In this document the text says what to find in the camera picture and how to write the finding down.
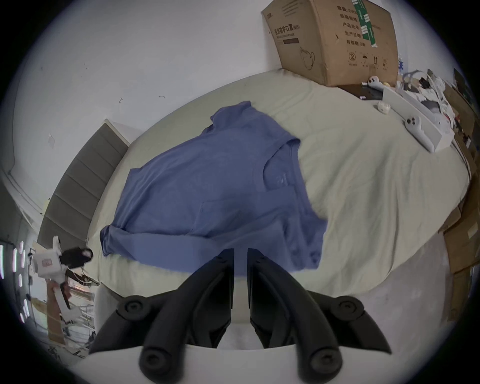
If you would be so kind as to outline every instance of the green tape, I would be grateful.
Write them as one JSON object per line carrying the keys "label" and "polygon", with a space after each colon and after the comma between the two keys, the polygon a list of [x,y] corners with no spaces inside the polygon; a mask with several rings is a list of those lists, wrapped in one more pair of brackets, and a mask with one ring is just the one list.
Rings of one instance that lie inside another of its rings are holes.
{"label": "green tape", "polygon": [[370,17],[368,16],[367,9],[362,0],[352,0],[352,4],[357,11],[359,17],[361,33],[364,40],[369,40],[370,45],[374,48],[377,48],[375,43],[375,36],[373,35],[372,23],[370,22]]}

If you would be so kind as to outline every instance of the white bedsheet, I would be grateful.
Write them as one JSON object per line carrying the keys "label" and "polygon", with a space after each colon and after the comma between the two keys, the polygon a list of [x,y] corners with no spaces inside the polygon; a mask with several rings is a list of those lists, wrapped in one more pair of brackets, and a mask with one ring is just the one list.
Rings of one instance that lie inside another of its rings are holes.
{"label": "white bedsheet", "polygon": [[[285,70],[261,73],[179,108],[130,146],[90,225],[95,257],[85,267],[88,275],[122,296],[176,289],[188,277],[119,255],[103,257],[99,233],[113,220],[131,168],[199,135],[220,107],[243,100],[301,139],[309,199],[328,219],[320,266],[293,274],[307,289],[338,296],[377,286],[438,230],[466,193],[468,172],[455,149],[428,153],[395,113],[383,115],[339,88]],[[153,252],[168,257],[161,249]]]}

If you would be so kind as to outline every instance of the cardboard box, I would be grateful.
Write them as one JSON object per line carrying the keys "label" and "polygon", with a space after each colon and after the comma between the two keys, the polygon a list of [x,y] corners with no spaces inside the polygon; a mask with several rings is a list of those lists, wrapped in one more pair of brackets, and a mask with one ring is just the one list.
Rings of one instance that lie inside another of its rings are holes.
{"label": "cardboard box", "polygon": [[444,233],[450,272],[456,273],[480,261],[480,181],[472,177],[461,218]]}
{"label": "cardboard box", "polygon": [[468,300],[472,288],[472,267],[453,275],[452,300],[448,320],[458,320]]}
{"label": "cardboard box", "polygon": [[447,219],[443,223],[443,225],[440,227],[438,232],[445,232],[447,229],[449,229],[453,224],[455,224],[458,220],[460,220],[462,216],[462,213],[460,212],[460,208],[456,206],[452,212],[448,215]]}
{"label": "cardboard box", "polygon": [[395,84],[395,30],[383,8],[366,0],[274,0],[262,14],[283,68],[328,86],[373,75]]}
{"label": "cardboard box", "polygon": [[462,151],[463,156],[465,156],[465,159],[467,159],[468,166],[470,167],[470,173],[473,175],[474,173],[477,172],[477,164],[475,164],[472,154],[470,153],[467,146],[463,142],[463,135],[457,132],[455,133],[454,138],[460,150]]}
{"label": "cardboard box", "polygon": [[466,136],[471,136],[475,124],[479,125],[479,118],[471,105],[465,100],[465,98],[448,84],[445,84],[444,95],[452,108],[454,108],[459,115],[460,126]]}

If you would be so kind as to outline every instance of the upholstered headboard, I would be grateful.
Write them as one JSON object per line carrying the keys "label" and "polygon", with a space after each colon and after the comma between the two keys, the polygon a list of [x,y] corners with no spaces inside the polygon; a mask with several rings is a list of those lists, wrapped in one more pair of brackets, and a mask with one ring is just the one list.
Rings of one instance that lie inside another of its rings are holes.
{"label": "upholstered headboard", "polygon": [[51,248],[58,236],[63,249],[85,246],[98,201],[127,149],[127,142],[108,122],[88,140],[48,203],[37,239],[40,245]]}

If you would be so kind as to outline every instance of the black bolt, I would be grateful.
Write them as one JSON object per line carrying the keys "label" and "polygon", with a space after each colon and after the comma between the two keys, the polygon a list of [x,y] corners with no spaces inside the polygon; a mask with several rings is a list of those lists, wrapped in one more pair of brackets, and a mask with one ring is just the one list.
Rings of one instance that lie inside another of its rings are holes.
{"label": "black bolt", "polygon": [[357,310],[357,306],[351,301],[344,301],[340,303],[340,309],[348,313],[353,313]]}
{"label": "black bolt", "polygon": [[335,349],[321,349],[310,358],[310,366],[318,373],[335,373],[342,366],[342,357],[340,352]]}
{"label": "black bolt", "polygon": [[142,308],[143,305],[139,301],[130,301],[125,307],[127,312],[138,312],[141,311]]}
{"label": "black bolt", "polygon": [[143,358],[144,367],[159,374],[164,374],[170,370],[171,356],[161,350],[151,349],[147,351]]}

